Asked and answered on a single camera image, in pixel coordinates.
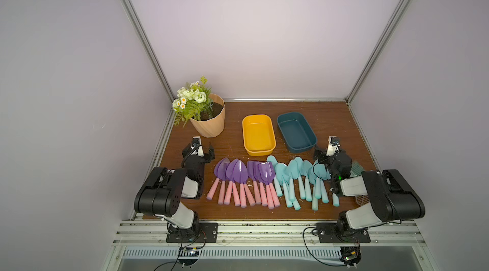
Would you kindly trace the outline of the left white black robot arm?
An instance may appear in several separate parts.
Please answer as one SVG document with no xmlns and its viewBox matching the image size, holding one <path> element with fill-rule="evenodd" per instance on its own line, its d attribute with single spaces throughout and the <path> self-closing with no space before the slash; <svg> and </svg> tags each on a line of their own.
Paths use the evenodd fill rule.
<svg viewBox="0 0 489 271">
<path fill-rule="evenodd" d="M 199 216 L 181 202 L 183 198 L 198 200 L 205 188 L 205 165 L 215 158 L 212 146 L 208 151 L 201 137 L 195 136 L 182 150 L 178 169 L 154 167 L 134 200 L 137 213 L 167 221 L 186 234 L 199 232 Z"/>
</svg>

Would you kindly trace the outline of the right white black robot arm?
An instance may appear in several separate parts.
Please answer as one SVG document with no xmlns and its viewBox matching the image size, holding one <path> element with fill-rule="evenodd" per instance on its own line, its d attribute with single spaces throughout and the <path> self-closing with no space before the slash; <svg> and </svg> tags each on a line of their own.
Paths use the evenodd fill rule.
<svg viewBox="0 0 489 271">
<path fill-rule="evenodd" d="M 338 197 L 368 196 L 369 202 L 340 214 L 335 231 L 349 237 L 371 227 L 423 218 L 426 210 L 421 198 L 397 169 L 364 171 L 353 177 L 354 162 L 340 146 L 340 139 L 329 137 L 325 150 L 315 147 L 312 173 L 321 178 L 320 166 L 329 173 L 332 193 Z"/>
</svg>

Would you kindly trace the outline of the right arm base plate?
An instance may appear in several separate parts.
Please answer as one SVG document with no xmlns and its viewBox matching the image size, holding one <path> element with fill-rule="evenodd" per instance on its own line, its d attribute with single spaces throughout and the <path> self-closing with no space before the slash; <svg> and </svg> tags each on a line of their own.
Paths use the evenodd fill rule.
<svg viewBox="0 0 489 271">
<path fill-rule="evenodd" d="M 371 238 L 366 229 L 341 229 L 337 223 L 317 223 L 313 235 L 318 236 L 320 243 L 368 244 Z"/>
</svg>

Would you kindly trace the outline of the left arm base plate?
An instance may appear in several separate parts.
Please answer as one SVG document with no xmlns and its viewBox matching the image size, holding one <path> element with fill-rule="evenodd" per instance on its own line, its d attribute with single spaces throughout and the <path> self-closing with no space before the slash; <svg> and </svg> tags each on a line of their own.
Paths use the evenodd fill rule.
<svg viewBox="0 0 489 271">
<path fill-rule="evenodd" d="M 180 229 L 170 223 L 167 224 L 166 242 L 168 244 L 216 243 L 218 223 L 200 223 L 190 229 Z"/>
</svg>

